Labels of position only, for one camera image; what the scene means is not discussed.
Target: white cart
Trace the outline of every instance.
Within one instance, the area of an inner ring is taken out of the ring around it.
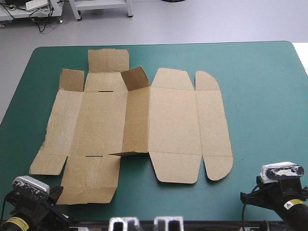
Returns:
[[[63,10],[63,2],[57,3],[59,0],[49,0],[51,3],[51,7],[54,8],[53,12],[52,12],[52,17],[56,16],[58,17],[58,22],[61,23],[63,22],[60,18],[60,16],[62,15],[62,10]],[[27,11],[22,11],[19,9],[15,9],[14,11],[10,11],[10,14],[14,17],[14,18],[28,18],[29,15],[31,15],[30,17],[47,17],[46,14],[40,14],[40,13],[33,13],[31,14],[31,12],[27,12]],[[9,15],[9,13],[4,9],[3,6],[0,5],[0,26],[3,27],[3,21],[10,21],[13,20],[12,17]]]
[[[81,12],[95,9],[110,9],[127,7],[128,15],[133,16],[133,8],[131,0],[69,0],[74,16],[77,20],[81,20]]]

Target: cardboard flap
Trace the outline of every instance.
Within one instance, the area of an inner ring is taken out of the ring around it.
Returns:
[[[196,90],[219,90],[219,84],[216,79],[204,71],[196,72]]]
[[[128,90],[136,90],[150,86],[142,66],[121,72],[121,75]]]
[[[150,87],[128,92],[123,155],[128,155],[128,152],[132,152],[131,154],[148,152],[149,108]]]
[[[57,205],[76,205],[87,203],[111,202],[116,188],[66,188],[57,202]]]
[[[206,175],[210,180],[220,180],[233,167],[233,156],[204,156]]]
[[[32,162],[29,174],[59,175],[66,161],[63,155],[37,154]]]
[[[84,71],[62,69],[59,89],[70,91],[83,91],[84,79]]]
[[[119,156],[69,157],[61,185],[67,188],[117,187],[119,168]]]
[[[120,157],[69,157],[58,204],[109,203],[116,191]]]
[[[30,167],[30,174],[60,174],[72,145],[82,95],[83,92],[58,91],[45,141]]]
[[[88,73],[85,92],[127,91],[121,73]]]
[[[196,183],[201,156],[149,152],[156,177],[161,182]]]
[[[196,73],[196,91],[202,155],[208,177],[225,177],[233,164],[233,153],[221,92],[215,79],[206,72]]]
[[[151,86],[156,88],[194,90],[186,71],[168,68],[158,69]]]
[[[89,50],[89,72],[121,72],[129,70],[128,50]]]

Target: yellow label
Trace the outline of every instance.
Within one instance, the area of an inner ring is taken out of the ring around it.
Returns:
[[[293,199],[293,200],[290,200],[288,201],[287,203],[284,204],[284,207],[289,210],[290,208],[292,208],[293,206],[295,205],[298,205],[298,204],[303,204],[304,202],[301,201],[301,200],[298,200],[298,199]]]
[[[29,225],[27,224],[27,222],[25,222],[21,218],[11,217],[6,222],[10,222],[10,223],[14,223],[15,225],[18,225],[22,231],[27,231],[29,229]]]

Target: wheel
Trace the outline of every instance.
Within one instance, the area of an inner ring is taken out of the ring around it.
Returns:
[[[78,14],[79,14],[79,16],[80,16],[80,19],[77,19],[77,21],[81,21],[81,20],[82,20],[81,11],[78,11]]]
[[[62,24],[64,21],[61,18],[58,18],[57,24]]]

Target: white device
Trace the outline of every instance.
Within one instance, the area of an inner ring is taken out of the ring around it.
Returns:
[[[26,2],[26,10],[32,11],[48,5],[48,0],[32,0]]]
[[[303,167],[292,162],[281,162],[262,166],[260,176],[264,184],[278,182],[293,177],[304,175]]]

